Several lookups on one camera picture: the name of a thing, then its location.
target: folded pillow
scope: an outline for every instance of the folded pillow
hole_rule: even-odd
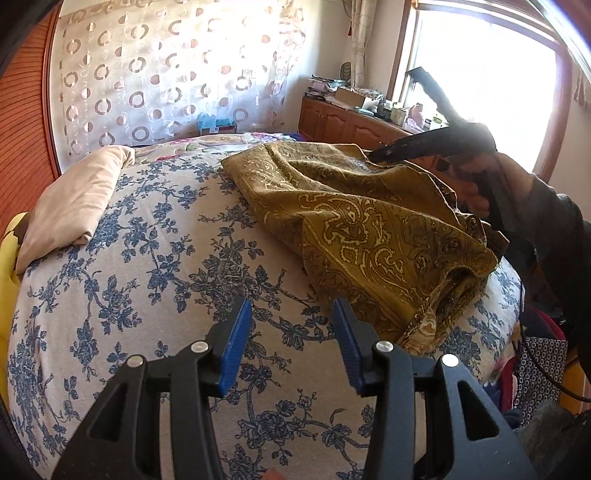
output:
[[[121,169],[134,162],[133,148],[103,147],[49,185],[31,211],[17,274],[56,248],[87,244],[111,200]]]

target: white bedspread with blue flowers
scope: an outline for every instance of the white bedspread with blue flowers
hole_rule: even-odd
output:
[[[226,478],[260,479],[269,467],[291,480],[361,478],[374,404],[348,385],[300,260],[257,225],[220,170],[233,147],[186,150],[125,170],[91,242],[54,251],[25,274],[9,346],[9,409],[31,463],[51,476],[127,357],[174,355],[244,293],[254,318],[239,377],[212,402]],[[151,160],[161,153],[152,148]],[[434,354],[455,353],[486,377],[518,299],[519,278],[503,260]],[[168,452],[163,478],[170,468]]]

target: window curtain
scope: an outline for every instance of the window curtain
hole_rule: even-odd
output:
[[[353,0],[351,19],[353,62],[351,62],[351,85],[363,88],[366,86],[367,69],[365,51],[374,25],[375,8],[378,0]]]
[[[591,100],[591,83],[589,83],[581,68],[579,69],[577,86],[574,89],[574,100],[585,110],[589,106],[587,102]]]
[[[195,136],[201,113],[279,131],[305,38],[297,0],[114,0],[60,18],[51,108],[62,168],[105,145]]]

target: hand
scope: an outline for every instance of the hand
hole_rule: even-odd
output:
[[[483,171],[501,172],[501,181],[505,184],[505,188],[512,196],[512,201],[517,204],[516,206],[527,200],[534,179],[508,155],[503,153],[480,154],[461,165],[450,167],[450,175],[460,179],[466,177],[466,173],[473,174]],[[466,199],[466,203],[474,215],[484,218],[489,215],[489,203],[487,199],[478,194],[478,188],[476,190],[476,193],[469,190],[471,195]]]
[[[413,163],[430,171],[446,183],[456,192],[458,202],[465,203],[468,209],[479,218],[489,216],[490,204],[488,199],[478,192],[478,186],[468,180],[470,178],[468,174],[502,170],[502,180],[507,183],[506,188],[511,192],[513,201],[517,203],[527,199],[534,181],[517,162],[501,153],[477,155],[460,165],[451,166],[446,172],[437,171],[435,165],[423,164],[425,161],[429,163],[427,159],[433,159],[433,157],[419,158],[413,160]]]
[[[262,480],[285,480],[285,477],[274,468],[269,468],[262,476]]]

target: wooden window frame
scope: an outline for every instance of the wooden window frame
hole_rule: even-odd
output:
[[[458,4],[477,5],[481,0],[455,0]],[[394,56],[394,65],[392,75],[388,85],[387,98],[395,102],[402,102],[404,93],[408,88],[408,79],[406,72],[411,66],[413,56],[416,51],[417,31],[419,28],[419,11],[447,11],[457,14],[470,15],[483,20],[499,24],[503,27],[511,28],[519,33],[526,35],[534,40],[540,41],[556,52],[556,86],[554,90],[554,102],[552,113],[548,121],[544,141],[540,148],[538,159],[535,163],[533,172],[544,182],[548,183],[566,132],[566,125],[569,118],[570,100],[573,83],[573,67],[570,60],[569,51],[566,45],[561,41],[557,34],[554,34],[550,28],[535,31],[533,27],[541,24],[543,17],[541,15],[532,15],[535,11],[528,5],[522,3],[522,0],[503,0],[500,2],[511,8],[520,8],[524,13],[531,15],[533,21],[530,25],[509,23],[502,16],[486,15],[476,11],[466,11],[454,6],[445,7],[441,5],[422,5],[418,7],[417,0],[405,0],[402,10],[402,21],[400,33],[398,35],[398,44],[396,55]]]
[[[528,0],[558,32],[591,82],[591,9],[583,0]]]

